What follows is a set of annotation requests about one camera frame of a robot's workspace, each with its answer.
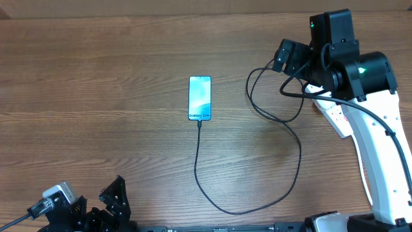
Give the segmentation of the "Samsung Galaxy smartphone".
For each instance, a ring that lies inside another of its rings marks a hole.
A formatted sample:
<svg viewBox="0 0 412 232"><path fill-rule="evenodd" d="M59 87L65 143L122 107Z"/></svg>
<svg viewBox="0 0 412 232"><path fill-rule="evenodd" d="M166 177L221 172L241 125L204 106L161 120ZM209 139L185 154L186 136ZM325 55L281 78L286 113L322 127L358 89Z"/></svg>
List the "Samsung Galaxy smartphone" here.
<svg viewBox="0 0 412 232"><path fill-rule="evenodd" d="M210 76L189 77L188 119L209 121L212 119L212 79Z"/></svg>

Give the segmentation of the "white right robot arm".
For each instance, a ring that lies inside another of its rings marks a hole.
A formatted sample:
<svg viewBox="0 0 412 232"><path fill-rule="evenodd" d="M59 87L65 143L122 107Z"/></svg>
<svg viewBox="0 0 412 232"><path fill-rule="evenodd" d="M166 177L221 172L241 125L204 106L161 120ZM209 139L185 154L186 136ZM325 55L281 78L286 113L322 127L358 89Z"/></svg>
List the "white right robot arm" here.
<svg viewBox="0 0 412 232"><path fill-rule="evenodd" d="M411 151L391 63L381 52L360 52L348 9L311 16L310 31L310 44L281 42L273 69L322 87L324 99L341 106L369 178L372 210L321 213L306 218L306 228L410 231Z"/></svg>

